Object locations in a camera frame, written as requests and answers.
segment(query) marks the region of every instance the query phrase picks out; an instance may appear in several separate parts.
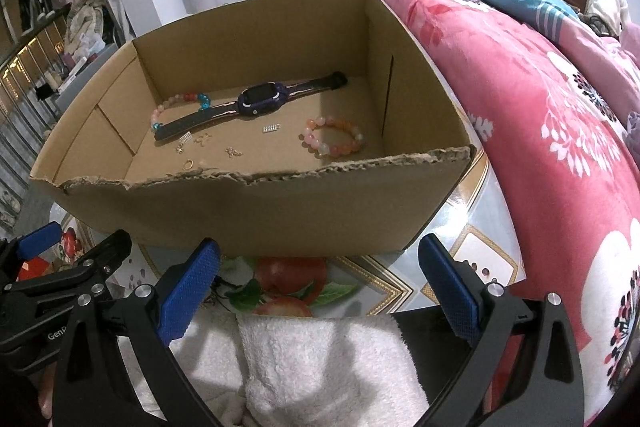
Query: purple watch case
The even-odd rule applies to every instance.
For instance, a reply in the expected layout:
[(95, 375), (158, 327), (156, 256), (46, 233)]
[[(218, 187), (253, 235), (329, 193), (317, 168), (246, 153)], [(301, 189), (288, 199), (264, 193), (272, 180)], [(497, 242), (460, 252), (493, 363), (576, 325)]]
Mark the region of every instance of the purple watch case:
[[(264, 100), (260, 100), (259, 102), (248, 103), (246, 94), (250, 89), (262, 89), (269, 84), (272, 84), (275, 88), (276, 95)], [(238, 96), (238, 113), (240, 113), (242, 116), (257, 116), (258, 114), (273, 112), (287, 103), (288, 98), (289, 91), (283, 84), (279, 82), (268, 82), (267, 84), (261, 84), (260, 86), (250, 87), (249, 89), (245, 89), (242, 93), (240, 93), (240, 96)]]

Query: pink beaded bracelet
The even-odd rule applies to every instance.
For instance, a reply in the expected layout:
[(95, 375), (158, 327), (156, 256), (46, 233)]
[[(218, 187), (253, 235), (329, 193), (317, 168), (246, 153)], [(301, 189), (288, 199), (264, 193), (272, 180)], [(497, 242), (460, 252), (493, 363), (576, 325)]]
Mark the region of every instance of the pink beaded bracelet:
[(156, 132), (160, 128), (162, 125), (159, 122), (160, 115), (165, 109), (168, 109), (177, 102), (200, 102), (200, 109), (207, 109), (211, 105), (211, 100), (203, 92), (187, 92), (185, 94), (170, 96), (167, 100), (164, 100), (164, 102), (156, 107), (151, 114), (151, 131)]
[[(321, 142), (313, 134), (313, 131), (322, 126), (333, 127), (334, 129), (346, 131), (351, 135), (353, 140), (345, 145), (331, 146), (327, 143)], [(311, 149), (318, 151), (318, 154), (321, 156), (329, 155), (333, 158), (348, 156), (352, 152), (359, 151), (365, 144), (364, 134), (359, 127), (348, 120), (341, 120), (340, 118), (333, 118), (332, 116), (328, 116), (326, 118), (324, 116), (320, 116), (315, 120), (307, 120), (303, 135), (305, 137), (305, 143), (311, 147)]]

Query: watch face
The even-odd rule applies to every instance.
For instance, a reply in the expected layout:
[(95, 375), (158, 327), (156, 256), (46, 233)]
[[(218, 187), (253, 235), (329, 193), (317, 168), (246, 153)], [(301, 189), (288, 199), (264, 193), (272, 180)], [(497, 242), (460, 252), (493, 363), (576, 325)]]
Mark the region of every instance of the watch face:
[(244, 91), (244, 103), (254, 105), (265, 100), (271, 100), (277, 94), (278, 90), (272, 82), (260, 84), (260, 86), (250, 87)]

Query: cardboard box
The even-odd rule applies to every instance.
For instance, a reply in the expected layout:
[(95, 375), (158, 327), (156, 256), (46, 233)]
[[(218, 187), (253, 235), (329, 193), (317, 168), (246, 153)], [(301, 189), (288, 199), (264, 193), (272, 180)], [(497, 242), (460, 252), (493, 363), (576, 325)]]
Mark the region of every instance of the cardboard box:
[[(150, 130), (153, 110), (176, 93), (222, 103), (248, 86), (332, 71), (348, 85), (195, 130), (211, 138), (183, 154)], [(161, 121), (197, 108), (174, 105)], [(353, 121), (367, 145), (338, 161), (313, 154), (300, 134), (319, 115)], [(279, 131), (262, 133), (274, 123)], [(31, 178), (90, 227), (146, 245), (191, 249), (209, 236), (230, 256), (368, 255), (406, 247), (474, 152), (420, 44), (381, 0), (250, 0), (119, 49), (57, 124)]]

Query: blue gripper pad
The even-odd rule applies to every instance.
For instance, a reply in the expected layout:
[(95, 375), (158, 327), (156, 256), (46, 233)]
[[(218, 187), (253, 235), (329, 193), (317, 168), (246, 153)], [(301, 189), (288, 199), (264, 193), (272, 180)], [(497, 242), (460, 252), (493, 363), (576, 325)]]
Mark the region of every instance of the blue gripper pad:
[(18, 258), (30, 261), (39, 256), (47, 248), (53, 247), (62, 240), (62, 228), (59, 223), (52, 221), (41, 229), (25, 235), (18, 241)]
[(430, 233), (418, 245), (418, 263), (457, 337), (474, 347), (480, 338), (478, 303), (438, 238)]
[[(218, 244), (211, 239), (203, 241), (180, 269), (183, 270), (182, 276), (160, 308), (158, 336), (165, 346), (172, 340), (182, 338), (198, 305), (205, 298), (214, 277), (218, 274)], [(162, 277), (168, 276), (170, 270), (171, 268)]]

